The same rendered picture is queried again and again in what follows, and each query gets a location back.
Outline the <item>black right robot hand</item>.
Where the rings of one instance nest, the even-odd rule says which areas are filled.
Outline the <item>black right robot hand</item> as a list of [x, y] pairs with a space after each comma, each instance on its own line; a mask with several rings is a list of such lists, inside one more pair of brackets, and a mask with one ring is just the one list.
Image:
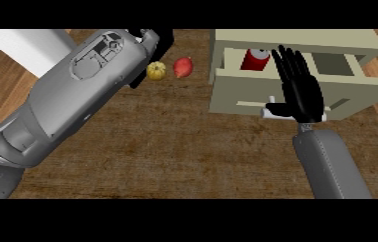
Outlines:
[[323, 95], [316, 77], [310, 74], [300, 51], [279, 46], [272, 50], [282, 81], [284, 103], [267, 103], [276, 116], [292, 117], [298, 123], [318, 123], [325, 112]]

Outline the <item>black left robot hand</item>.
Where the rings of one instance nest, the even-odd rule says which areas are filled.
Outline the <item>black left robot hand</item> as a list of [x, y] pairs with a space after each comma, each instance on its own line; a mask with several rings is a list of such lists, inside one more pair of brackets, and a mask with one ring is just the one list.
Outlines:
[[[174, 43], [174, 34], [173, 34], [173, 29], [171, 28], [154, 28], [154, 32], [160, 36], [160, 41], [157, 45], [157, 49], [154, 52], [154, 55], [151, 57], [151, 62], [157, 62], [161, 60], [165, 52], [168, 51], [173, 43]], [[146, 77], [146, 71], [142, 71], [133, 82], [129, 84], [132, 89], [136, 89], [139, 84], [142, 83], [143, 79]]]

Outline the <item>beige drawer front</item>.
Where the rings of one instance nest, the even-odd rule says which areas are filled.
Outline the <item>beige drawer front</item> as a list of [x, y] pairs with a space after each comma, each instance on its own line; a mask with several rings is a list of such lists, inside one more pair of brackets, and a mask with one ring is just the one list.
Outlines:
[[[316, 77], [328, 120], [343, 120], [359, 112], [359, 99], [354, 87], [335, 81], [335, 76]], [[213, 84], [210, 112], [241, 115], [259, 115], [266, 103], [275, 99], [285, 102], [279, 78], [264, 78], [256, 73], [248, 76], [229, 76], [217, 73]]]

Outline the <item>red can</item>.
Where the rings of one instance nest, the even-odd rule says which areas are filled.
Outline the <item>red can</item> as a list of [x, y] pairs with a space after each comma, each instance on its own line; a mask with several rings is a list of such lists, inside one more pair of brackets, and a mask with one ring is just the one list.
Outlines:
[[248, 49], [241, 64], [242, 70], [263, 71], [270, 59], [267, 50]]

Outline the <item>red sweet potato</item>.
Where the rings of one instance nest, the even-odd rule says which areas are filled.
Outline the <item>red sweet potato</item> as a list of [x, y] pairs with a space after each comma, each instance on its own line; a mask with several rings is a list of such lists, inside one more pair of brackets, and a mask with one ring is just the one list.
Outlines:
[[182, 57], [176, 60], [173, 71], [177, 78], [188, 77], [192, 74], [194, 63], [191, 57]]

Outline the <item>yellow squash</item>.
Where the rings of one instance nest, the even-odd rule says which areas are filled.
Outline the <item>yellow squash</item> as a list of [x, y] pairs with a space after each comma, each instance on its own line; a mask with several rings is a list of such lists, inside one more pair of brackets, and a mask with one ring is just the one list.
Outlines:
[[161, 80], [165, 77], [165, 64], [160, 61], [152, 62], [146, 68], [146, 74], [151, 80]]

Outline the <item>beige wooden cabinet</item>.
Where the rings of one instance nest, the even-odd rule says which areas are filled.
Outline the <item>beige wooden cabinet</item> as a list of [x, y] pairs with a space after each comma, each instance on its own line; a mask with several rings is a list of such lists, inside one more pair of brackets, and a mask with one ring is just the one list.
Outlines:
[[359, 111], [378, 103], [378, 77], [365, 75], [362, 67], [378, 57], [378, 35], [371, 29], [216, 29], [210, 32], [210, 84], [222, 72], [229, 76], [256, 73], [279, 78], [269, 62], [263, 71], [241, 69], [248, 49], [273, 50], [285, 46], [301, 52], [310, 74], [335, 76], [354, 87]]

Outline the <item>white appliance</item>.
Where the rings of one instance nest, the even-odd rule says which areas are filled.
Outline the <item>white appliance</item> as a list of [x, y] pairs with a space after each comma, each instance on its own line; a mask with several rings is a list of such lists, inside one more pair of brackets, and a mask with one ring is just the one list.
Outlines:
[[0, 29], [0, 50], [37, 78], [75, 47], [64, 29]]

